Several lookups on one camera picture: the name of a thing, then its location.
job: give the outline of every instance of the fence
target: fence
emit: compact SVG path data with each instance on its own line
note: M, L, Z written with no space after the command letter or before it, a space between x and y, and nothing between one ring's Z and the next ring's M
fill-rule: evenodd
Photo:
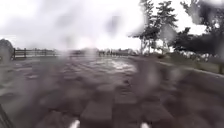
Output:
M42 56L56 56L56 52L54 50L40 50L40 49L33 49L33 50L28 50L28 49L14 49L13 52L13 59L17 58L28 58L28 57L42 57Z
M111 51L111 52L105 52L105 51L97 51L99 56L130 56L134 54L129 54L127 52L120 52L120 51ZM83 50L74 50L70 53L70 57L77 56L77 55L84 55L85 51ZM14 49L13 52L13 59L25 59L30 57L54 57L58 56L57 52L55 50L47 50L47 49Z

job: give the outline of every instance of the wet pavement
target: wet pavement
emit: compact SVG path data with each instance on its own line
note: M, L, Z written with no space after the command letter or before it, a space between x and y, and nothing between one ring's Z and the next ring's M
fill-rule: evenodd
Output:
M0 103L16 128L223 127L223 79L181 70L174 82L153 65L139 74L128 58L13 61L0 67Z

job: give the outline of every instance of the sky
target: sky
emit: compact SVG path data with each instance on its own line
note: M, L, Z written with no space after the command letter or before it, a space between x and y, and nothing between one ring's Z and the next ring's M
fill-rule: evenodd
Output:
M162 1L153 0L155 6ZM203 33L205 27L192 23L181 1L172 0L178 30ZM0 0L0 19L0 38L20 48L139 49L140 40L127 35L144 24L138 0Z

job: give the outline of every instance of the grass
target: grass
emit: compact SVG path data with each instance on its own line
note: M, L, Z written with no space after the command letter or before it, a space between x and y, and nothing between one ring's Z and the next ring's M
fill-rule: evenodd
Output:
M159 59L159 61L180 66L191 67L194 69L208 71L212 73L219 73L218 64L211 62L200 62L186 58L163 58Z

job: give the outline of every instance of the paved road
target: paved road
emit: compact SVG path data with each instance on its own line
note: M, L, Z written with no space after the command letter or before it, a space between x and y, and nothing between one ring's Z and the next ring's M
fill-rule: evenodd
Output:
M17 128L64 128L76 119L81 128L223 127L222 87L210 77L177 70L177 81L175 68L137 67L124 58L14 61L0 68L0 103Z

